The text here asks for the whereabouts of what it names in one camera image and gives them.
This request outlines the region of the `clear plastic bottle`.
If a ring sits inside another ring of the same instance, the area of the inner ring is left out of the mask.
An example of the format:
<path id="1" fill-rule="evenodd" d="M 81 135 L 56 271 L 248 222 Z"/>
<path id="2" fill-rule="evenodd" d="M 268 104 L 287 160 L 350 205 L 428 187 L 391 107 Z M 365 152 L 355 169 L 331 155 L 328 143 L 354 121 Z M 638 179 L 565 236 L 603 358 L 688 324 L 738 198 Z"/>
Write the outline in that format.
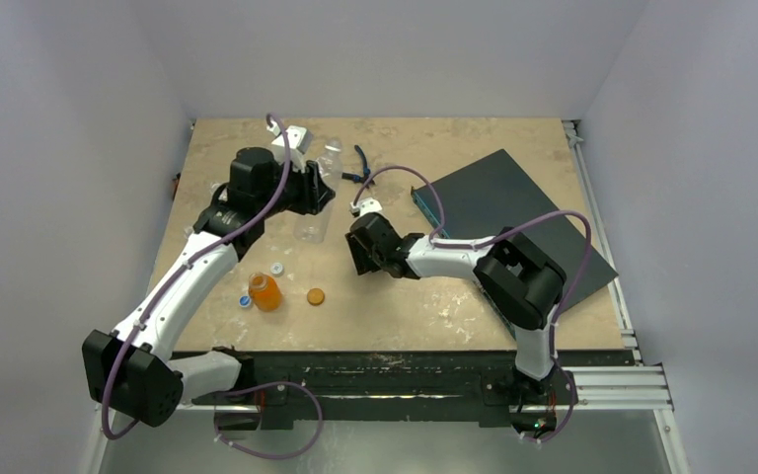
<path id="1" fill-rule="evenodd" d="M 319 156 L 307 162 L 312 213 L 298 216 L 293 229 L 296 239 L 314 244 L 324 241 L 341 183 L 341 152 L 341 141 L 334 137 L 327 141 Z"/>

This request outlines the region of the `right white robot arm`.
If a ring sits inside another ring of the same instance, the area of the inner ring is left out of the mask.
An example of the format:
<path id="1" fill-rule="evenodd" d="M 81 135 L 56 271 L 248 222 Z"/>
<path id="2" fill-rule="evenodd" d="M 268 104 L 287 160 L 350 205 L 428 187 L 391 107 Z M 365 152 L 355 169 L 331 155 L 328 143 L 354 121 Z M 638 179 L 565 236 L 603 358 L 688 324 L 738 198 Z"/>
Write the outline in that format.
<path id="1" fill-rule="evenodd" d="M 368 212 L 355 219 L 345 239 L 359 275 L 382 271 L 394 278 L 473 282 L 512 329 L 517 394 L 537 402 L 552 391 L 551 329 L 567 274 L 524 234 L 476 240 L 401 236 L 384 215 Z"/>

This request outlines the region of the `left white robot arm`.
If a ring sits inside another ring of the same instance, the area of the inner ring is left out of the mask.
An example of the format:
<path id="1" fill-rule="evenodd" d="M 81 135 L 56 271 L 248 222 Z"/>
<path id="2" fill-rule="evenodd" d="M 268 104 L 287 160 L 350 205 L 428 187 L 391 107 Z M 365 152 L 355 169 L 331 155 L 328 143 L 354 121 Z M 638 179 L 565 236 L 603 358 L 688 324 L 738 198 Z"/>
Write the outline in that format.
<path id="1" fill-rule="evenodd" d="M 181 402 L 216 392 L 232 404 L 252 397 L 255 378 L 230 351 L 179 360 L 173 351 L 211 290 L 263 236 L 266 218 L 284 211 L 316 215 L 335 195 L 313 160 L 295 165 L 263 147 L 237 152 L 228 181 L 213 191 L 165 275 L 113 330 L 94 330 L 83 342 L 88 388 L 101 406 L 107 438 L 119 437 L 111 411 L 158 427 Z"/>

